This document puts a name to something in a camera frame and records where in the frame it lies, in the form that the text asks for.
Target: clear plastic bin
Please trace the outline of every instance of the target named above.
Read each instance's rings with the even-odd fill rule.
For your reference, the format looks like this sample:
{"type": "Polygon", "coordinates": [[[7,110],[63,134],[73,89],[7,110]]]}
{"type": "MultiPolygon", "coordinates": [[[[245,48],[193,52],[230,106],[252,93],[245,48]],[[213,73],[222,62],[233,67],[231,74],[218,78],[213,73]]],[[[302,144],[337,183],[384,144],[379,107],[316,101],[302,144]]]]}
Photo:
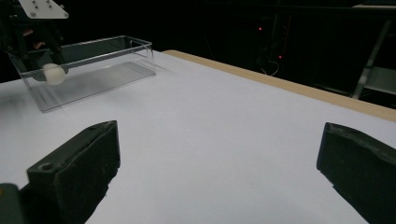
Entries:
{"type": "Polygon", "coordinates": [[[29,60],[9,56],[42,112],[156,72],[152,44],[126,35],[64,45],[61,53],[40,49],[29,51],[29,60]],[[54,63],[59,66],[48,66],[54,63]]]}

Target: white robot part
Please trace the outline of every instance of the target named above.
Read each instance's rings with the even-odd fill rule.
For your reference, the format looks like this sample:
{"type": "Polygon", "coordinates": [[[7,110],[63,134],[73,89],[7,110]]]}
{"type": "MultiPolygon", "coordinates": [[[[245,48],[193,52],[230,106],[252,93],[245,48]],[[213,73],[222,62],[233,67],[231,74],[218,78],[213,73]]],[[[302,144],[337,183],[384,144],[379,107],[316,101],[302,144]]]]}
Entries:
{"type": "Polygon", "coordinates": [[[19,0],[30,19],[67,19],[69,14],[52,0],[19,0]]]}
{"type": "Polygon", "coordinates": [[[43,65],[43,73],[46,77],[47,84],[59,85],[64,82],[66,73],[62,67],[56,63],[46,63],[43,65]]]}

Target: round white object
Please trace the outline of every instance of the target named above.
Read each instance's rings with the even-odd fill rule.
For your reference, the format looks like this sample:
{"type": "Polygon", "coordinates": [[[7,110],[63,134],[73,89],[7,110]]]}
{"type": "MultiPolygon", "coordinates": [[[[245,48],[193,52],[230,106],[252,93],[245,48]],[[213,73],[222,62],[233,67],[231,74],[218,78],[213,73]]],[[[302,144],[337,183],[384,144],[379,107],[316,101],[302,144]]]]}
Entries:
{"type": "Polygon", "coordinates": [[[49,85],[59,85],[64,82],[66,78],[66,73],[56,63],[46,63],[43,65],[43,73],[46,77],[47,84],[49,85]]]}

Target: table surface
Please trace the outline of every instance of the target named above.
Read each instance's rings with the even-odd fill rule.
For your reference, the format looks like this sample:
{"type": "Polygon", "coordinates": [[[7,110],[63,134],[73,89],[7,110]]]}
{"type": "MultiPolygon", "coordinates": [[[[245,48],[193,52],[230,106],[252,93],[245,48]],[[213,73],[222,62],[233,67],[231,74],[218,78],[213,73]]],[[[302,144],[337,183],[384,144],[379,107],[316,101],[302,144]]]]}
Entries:
{"type": "Polygon", "coordinates": [[[23,187],[28,167],[116,120],[121,166],[87,223],[365,223],[316,168],[323,128],[396,147],[394,110],[175,50],[154,60],[156,76],[48,113],[21,80],[0,84],[0,182],[23,187]]]}

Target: white ball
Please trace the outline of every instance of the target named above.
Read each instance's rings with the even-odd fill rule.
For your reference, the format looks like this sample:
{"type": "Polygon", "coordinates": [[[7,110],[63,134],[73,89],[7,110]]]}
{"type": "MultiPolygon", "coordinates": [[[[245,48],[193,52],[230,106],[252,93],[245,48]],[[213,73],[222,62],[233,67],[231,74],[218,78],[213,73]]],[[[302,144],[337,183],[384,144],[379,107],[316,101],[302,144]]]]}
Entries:
{"type": "Polygon", "coordinates": [[[66,78],[66,73],[56,63],[46,63],[43,65],[43,73],[46,77],[47,84],[49,85],[59,85],[64,82],[66,78]]]}

